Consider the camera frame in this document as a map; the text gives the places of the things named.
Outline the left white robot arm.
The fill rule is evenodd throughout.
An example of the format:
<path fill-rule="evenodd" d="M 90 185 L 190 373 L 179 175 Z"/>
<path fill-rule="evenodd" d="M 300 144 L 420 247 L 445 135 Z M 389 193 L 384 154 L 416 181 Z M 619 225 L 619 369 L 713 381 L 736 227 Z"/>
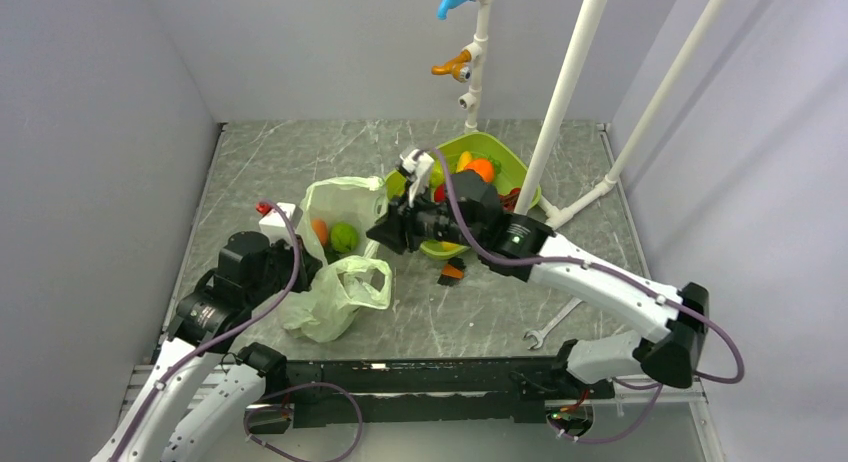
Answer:
<path fill-rule="evenodd" d="M 275 294 L 308 291 L 321 266 L 299 235 L 232 235 L 216 267 L 177 304 L 153 371 L 94 460 L 159 460 L 200 385 L 234 338 L 258 322 L 254 309 Z"/>

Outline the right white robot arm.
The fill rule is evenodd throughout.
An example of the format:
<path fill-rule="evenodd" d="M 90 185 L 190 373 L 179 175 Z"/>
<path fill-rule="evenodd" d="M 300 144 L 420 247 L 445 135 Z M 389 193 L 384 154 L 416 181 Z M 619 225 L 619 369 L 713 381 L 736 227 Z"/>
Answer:
<path fill-rule="evenodd" d="M 472 237 L 496 258 L 481 260 L 491 271 L 562 290 L 629 326 L 618 336 L 564 342 L 550 373 L 557 393 L 574 397 L 590 384 L 639 373 L 675 388 L 692 385 L 708 333 L 705 287 L 690 282 L 675 288 L 639 277 L 546 224 L 506 210 L 480 176 L 465 173 L 451 181 Z"/>

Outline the light green plastic bag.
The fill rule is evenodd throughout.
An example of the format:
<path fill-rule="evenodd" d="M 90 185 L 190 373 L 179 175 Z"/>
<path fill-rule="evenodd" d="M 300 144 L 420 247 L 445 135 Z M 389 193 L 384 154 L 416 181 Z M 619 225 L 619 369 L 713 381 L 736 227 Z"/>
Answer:
<path fill-rule="evenodd" d="M 311 289 L 286 296 L 277 313 L 284 329 L 295 337 L 330 342 L 341 336 L 362 309 L 383 311 L 391 306 L 393 272 L 377 257 L 380 244 L 365 236 L 387 209 L 385 181 L 377 176 L 336 177 L 312 183 L 299 204 L 303 215 L 297 226 L 305 250 L 322 262 Z M 339 223 L 353 227 L 353 247 L 327 253 L 312 222 L 328 227 Z"/>

